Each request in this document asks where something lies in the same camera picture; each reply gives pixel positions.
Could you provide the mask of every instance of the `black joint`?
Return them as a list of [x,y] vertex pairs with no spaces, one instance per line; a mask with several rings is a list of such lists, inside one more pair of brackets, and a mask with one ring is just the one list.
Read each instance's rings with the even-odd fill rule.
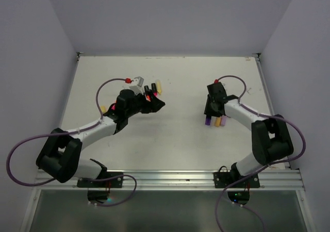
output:
[[[51,132],[63,133],[57,128]],[[36,165],[61,183],[72,178],[78,168],[82,142],[69,135],[48,137]]]
[[266,119],[251,124],[252,152],[261,165],[280,160],[293,153],[291,137],[285,122]]

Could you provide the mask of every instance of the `black base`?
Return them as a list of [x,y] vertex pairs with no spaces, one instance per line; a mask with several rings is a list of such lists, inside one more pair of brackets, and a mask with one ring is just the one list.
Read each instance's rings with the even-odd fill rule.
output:
[[108,199],[108,192],[106,191],[90,191],[87,192],[88,201],[96,201],[98,203],[104,203]]
[[246,205],[248,201],[250,200],[250,192],[248,190],[241,191],[241,192],[228,192],[228,197],[230,201],[240,204],[240,205]]
[[[102,179],[111,178],[118,175],[123,175],[123,172],[105,172],[102,174]],[[111,184],[111,188],[122,188],[123,177],[115,178],[110,181],[95,182],[89,180],[78,180],[77,187],[80,188],[106,188],[109,187],[108,184]]]
[[[232,183],[232,181],[230,181],[231,179],[231,175],[230,172],[220,172],[219,176],[219,172],[214,172],[213,173],[213,177],[214,177],[214,187],[215,188],[225,188],[226,186],[228,186],[229,184]],[[242,181],[236,185],[234,185],[231,188],[245,188],[247,187],[247,185],[250,184],[250,188],[259,188],[260,187],[260,182],[259,182],[259,178],[258,175],[253,175],[251,178]]]

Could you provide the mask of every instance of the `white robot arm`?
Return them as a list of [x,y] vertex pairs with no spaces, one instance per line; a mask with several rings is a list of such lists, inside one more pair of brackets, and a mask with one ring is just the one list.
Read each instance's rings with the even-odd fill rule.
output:
[[134,78],[129,88],[118,95],[115,107],[110,106],[100,120],[73,130],[54,129],[52,134],[60,135],[47,139],[36,160],[37,166],[61,183],[72,177],[108,177],[104,165],[94,159],[80,159],[80,152],[101,138],[120,132],[128,124],[128,118],[134,114],[157,112],[165,105],[147,86],[144,87],[144,93],[142,85],[142,77]]
[[286,123],[259,117],[243,108],[235,95],[227,95],[221,82],[208,85],[204,114],[207,117],[226,115],[248,128],[252,134],[252,152],[234,163],[227,184],[256,172],[269,163],[293,153],[293,145]]

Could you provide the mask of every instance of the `small object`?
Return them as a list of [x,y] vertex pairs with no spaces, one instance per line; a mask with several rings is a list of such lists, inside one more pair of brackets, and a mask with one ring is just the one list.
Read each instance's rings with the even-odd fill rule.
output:
[[150,89],[149,89],[149,86],[148,86],[148,85],[144,86],[144,92],[145,92],[145,93],[146,93],[146,92],[150,92]]
[[145,97],[146,97],[146,99],[147,99],[148,101],[150,101],[150,97],[149,97],[149,95],[147,95],[148,92],[150,92],[150,89],[149,89],[149,86],[146,85],[146,86],[144,86],[144,93],[145,93]]
[[220,123],[220,125],[221,126],[225,126],[226,120],[227,120],[227,116],[225,116],[225,115],[221,116],[221,123]]
[[127,82],[129,83],[128,88],[133,90],[134,94],[143,94],[143,88],[142,88],[143,82],[144,79],[141,76],[135,77],[130,82]]
[[212,119],[212,116],[206,116],[205,125],[211,125],[211,119]]
[[100,106],[102,113],[105,113],[107,111],[107,108],[105,106]]
[[156,88],[157,88],[157,92],[158,94],[161,94],[161,85],[160,85],[160,80],[156,80]]
[[214,122],[214,126],[219,127],[221,123],[221,117],[217,117],[216,121]]
[[157,96],[157,87],[155,83],[151,84],[151,91],[153,92],[154,96]]

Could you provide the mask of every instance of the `cable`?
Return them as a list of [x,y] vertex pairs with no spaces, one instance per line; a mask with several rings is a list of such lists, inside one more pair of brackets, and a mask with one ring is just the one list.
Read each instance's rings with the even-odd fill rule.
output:
[[[287,160],[279,160],[279,161],[271,162],[270,164],[268,164],[268,165],[266,165],[266,166],[263,166],[261,169],[255,171],[254,173],[251,173],[251,174],[245,176],[244,178],[242,178],[242,179],[240,179],[240,180],[238,180],[238,181],[236,181],[236,182],[234,182],[234,183],[232,183],[232,184],[226,186],[226,187],[223,189],[223,191],[220,193],[220,195],[219,195],[219,197],[218,197],[218,199],[217,199],[217,201],[216,201],[216,207],[215,207],[215,210],[214,210],[214,214],[215,214],[215,216],[216,216],[216,222],[217,222],[217,225],[218,225],[220,231],[222,231],[222,232],[224,232],[224,229],[223,229],[223,227],[221,226],[220,221],[219,221],[219,218],[218,218],[218,206],[219,206],[220,199],[222,198],[223,194],[225,193],[225,191],[226,191],[228,188],[230,188],[230,187],[232,187],[232,186],[235,186],[236,184],[241,183],[241,182],[243,182],[243,181],[249,179],[250,177],[252,177],[252,176],[255,175],[255,174],[260,173],[261,171],[265,170],[268,166],[271,166],[271,165],[274,165],[274,164],[278,164],[278,163],[290,162],[290,161],[293,161],[293,160],[297,160],[297,159],[300,158],[300,157],[305,153],[305,151],[306,151],[306,139],[305,139],[303,133],[301,132],[301,130],[300,130],[296,125],[294,125],[292,122],[290,122],[290,121],[288,121],[288,120],[286,120],[286,119],[284,119],[284,118],[280,118],[280,117],[276,117],[276,116],[271,116],[271,115],[267,115],[267,114],[262,114],[262,113],[257,113],[256,111],[250,109],[249,107],[245,106],[244,104],[241,104],[241,98],[243,97],[243,95],[244,95],[245,92],[246,92],[246,83],[245,83],[245,81],[244,81],[242,78],[240,78],[240,77],[238,77],[238,76],[234,76],[234,75],[226,75],[226,76],[222,76],[222,77],[220,77],[220,78],[218,79],[218,81],[220,81],[220,80],[223,79],[223,78],[227,78],[227,77],[236,78],[236,79],[240,80],[240,81],[243,83],[243,85],[244,85],[244,90],[243,90],[242,94],[238,97],[238,104],[239,104],[242,108],[244,108],[245,110],[247,110],[247,111],[249,111],[249,112],[251,112],[251,113],[253,113],[254,115],[257,115],[257,116],[259,116],[259,117],[262,117],[262,118],[269,118],[269,119],[276,119],[276,120],[280,120],[280,121],[283,121],[283,122],[285,122],[285,123],[291,125],[291,126],[292,126],[292,127],[298,132],[299,136],[301,137],[301,139],[302,139],[302,143],[303,143],[303,146],[302,146],[302,150],[300,151],[300,153],[299,153],[298,155],[296,155],[295,157],[292,157],[292,158],[287,159]],[[263,230],[266,231],[266,226],[265,226],[265,223],[264,223],[264,221],[262,220],[262,218],[261,218],[261,217],[260,217],[260,216],[259,216],[254,210],[252,210],[251,208],[249,208],[248,210],[250,210],[251,212],[253,212],[256,216],[258,216],[258,217],[260,218],[260,220],[261,220],[261,222],[262,222],[262,224],[263,224]]]
[[267,231],[265,221],[262,219],[262,217],[261,217],[261,215],[259,213],[257,213],[255,210],[251,209],[249,206],[246,206],[246,205],[243,205],[242,208],[244,208],[246,210],[249,210],[255,216],[257,216],[259,218],[260,222],[262,223],[262,230],[263,231]]
[[228,172],[228,168],[227,168],[226,166],[221,166],[221,167],[219,168],[219,170],[218,170],[218,176],[219,176],[219,178],[220,178],[220,172],[221,172],[221,170],[222,170],[223,168],[226,168],[226,171]]
[[134,180],[135,185],[134,185],[133,191],[130,193],[130,195],[127,196],[126,198],[124,198],[123,200],[117,202],[117,203],[113,203],[113,204],[94,203],[94,204],[96,204],[97,206],[102,206],[102,207],[111,207],[111,206],[120,205],[120,204],[126,202],[127,200],[129,200],[131,197],[133,197],[133,195],[135,194],[136,187],[137,187],[138,183],[137,183],[136,179],[133,176],[129,175],[129,174],[117,175],[117,176],[106,178],[106,179],[85,179],[85,180],[92,181],[92,182],[103,182],[103,181],[110,181],[112,179],[117,179],[117,178],[120,178],[120,177],[121,178],[129,177],[132,180]]
[[97,200],[97,199],[95,199],[95,201],[98,202],[98,203],[100,203],[100,204],[104,204],[104,202],[101,201],[101,200]]
[[[101,84],[101,86],[98,88],[98,90],[97,90],[97,92],[96,92],[96,98],[95,98],[95,100],[96,100],[96,106],[97,106],[98,111],[100,112],[101,118],[100,118],[100,120],[99,120],[98,122],[96,122],[94,125],[91,125],[91,126],[89,126],[89,127],[86,127],[86,128],[84,128],[84,129],[81,129],[80,132],[84,132],[84,131],[87,131],[87,130],[93,129],[93,128],[97,127],[97,126],[100,124],[101,120],[103,119],[103,114],[102,114],[102,111],[101,111],[100,105],[99,105],[99,103],[98,103],[98,94],[100,93],[101,88],[102,88],[105,84],[107,84],[107,83],[109,83],[109,82],[111,82],[111,81],[125,81],[125,79],[124,79],[124,78],[113,78],[113,79],[107,80],[106,82],[104,82],[103,84]],[[22,182],[22,181],[16,179],[16,178],[13,176],[13,174],[12,174],[12,172],[11,172],[11,169],[10,169],[10,160],[11,160],[11,157],[12,157],[12,155],[14,154],[15,150],[16,150],[19,146],[21,146],[23,143],[26,143],[26,142],[28,142],[28,141],[31,141],[31,140],[34,140],[34,139],[38,139],[38,138],[48,138],[48,137],[66,136],[66,135],[73,135],[73,134],[77,134],[77,133],[78,133],[78,131],[76,130],[76,131],[63,132],[63,133],[41,134],[41,135],[37,135],[37,136],[33,136],[33,137],[26,138],[26,139],[24,139],[24,140],[18,142],[18,143],[17,143],[17,144],[16,144],[16,145],[10,150],[10,152],[9,152],[9,154],[8,154],[8,156],[7,156],[7,160],[6,160],[6,170],[7,170],[7,174],[8,174],[8,176],[9,176],[9,178],[11,178],[11,180],[12,180],[13,182],[15,182],[15,183],[17,183],[17,184],[19,184],[19,185],[21,185],[21,186],[26,186],[26,187],[37,187],[37,186],[41,186],[41,185],[47,184],[47,183],[49,183],[49,182],[51,182],[51,181],[54,181],[55,179],[52,178],[52,179],[49,179],[49,180],[46,180],[46,181],[44,181],[44,182],[40,182],[40,183],[25,183],[25,182]]]

